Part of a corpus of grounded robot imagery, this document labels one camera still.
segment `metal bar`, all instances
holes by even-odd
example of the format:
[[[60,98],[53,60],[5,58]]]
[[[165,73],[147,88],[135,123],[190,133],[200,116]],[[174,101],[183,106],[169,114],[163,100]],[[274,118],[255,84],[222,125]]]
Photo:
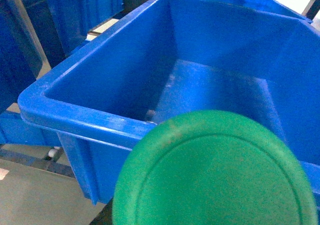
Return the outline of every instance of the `metal bar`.
[[[306,16],[308,19],[313,20],[320,10],[320,0],[310,0],[302,15]]]
[[[99,35],[101,34],[101,32],[89,31],[88,34],[89,34],[89,35],[93,35],[93,36],[99,36]]]
[[[39,38],[36,34],[36,31],[32,25],[32,22],[28,16],[28,13],[25,9],[25,6],[21,0],[8,0],[9,6],[12,11],[15,12],[20,26],[23,28],[25,35],[28,37],[31,46],[37,51],[37,55],[42,61],[43,66],[48,66],[49,62],[47,56],[41,46]]]
[[[0,159],[16,164],[25,165],[35,169],[63,175],[69,178],[76,178],[71,167],[54,161],[47,161],[26,154],[0,149]]]

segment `plastic container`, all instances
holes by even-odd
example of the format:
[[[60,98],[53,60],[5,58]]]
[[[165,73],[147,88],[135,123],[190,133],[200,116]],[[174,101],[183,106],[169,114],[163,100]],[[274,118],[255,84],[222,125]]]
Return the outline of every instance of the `plastic container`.
[[[69,55],[87,38],[89,30],[122,10],[122,0],[22,1],[53,67],[57,64],[55,56],[61,54],[59,49]]]
[[[207,0],[149,0],[18,104],[24,121],[58,133],[84,195],[107,203],[135,144],[190,111],[253,119],[318,170],[319,58],[320,35],[304,20]]]
[[[312,23],[313,21],[301,14],[291,10],[290,8],[282,5],[276,0],[208,0],[216,1],[221,3],[233,4],[240,7],[246,7],[254,10],[289,16],[293,18],[298,18]]]
[[[67,55],[87,38],[90,29],[122,10],[122,0],[47,0],[47,2],[63,50]]]
[[[30,34],[33,27],[23,22],[24,8],[17,4],[19,0],[0,0],[0,113],[17,102],[43,64]]]

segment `gray floor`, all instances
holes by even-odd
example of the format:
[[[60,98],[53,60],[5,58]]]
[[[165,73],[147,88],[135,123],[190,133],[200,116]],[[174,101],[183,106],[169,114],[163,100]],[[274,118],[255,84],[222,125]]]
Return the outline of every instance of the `gray floor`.
[[[104,204],[93,206],[75,179],[0,159],[1,225],[88,225]]]

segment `green lid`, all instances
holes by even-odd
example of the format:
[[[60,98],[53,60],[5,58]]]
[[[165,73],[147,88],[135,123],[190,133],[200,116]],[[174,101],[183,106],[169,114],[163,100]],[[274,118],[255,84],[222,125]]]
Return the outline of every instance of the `green lid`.
[[[133,149],[113,201],[115,225],[318,225],[299,162],[244,116],[197,111]]]

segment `plastic crate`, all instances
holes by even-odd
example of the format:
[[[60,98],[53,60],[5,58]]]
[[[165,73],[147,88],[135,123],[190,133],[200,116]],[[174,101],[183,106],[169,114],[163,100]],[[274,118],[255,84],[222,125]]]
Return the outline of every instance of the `plastic crate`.
[[[318,170],[319,58],[320,35],[304,20],[208,0],[149,0],[18,104],[27,123],[57,132],[84,195],[107,203],[135,144],[196,110],[251,118]]]
[[[246,7],[254,10],[289,16],[289,17],[305,20],[310,24],[313,22],[311,19],[305,16],[302,16],[301,14],[277,2],[276,0],[209,0],[209,1],[227,3],[227,4]]]
[[[67,55],[87,38],[90,29],[122,10],[122,0],[47,0],[47,2],[63,50]]]
[[[17,102],[36,79],[42,60],[33,46],[16,0],[0,0],[0,113]]]

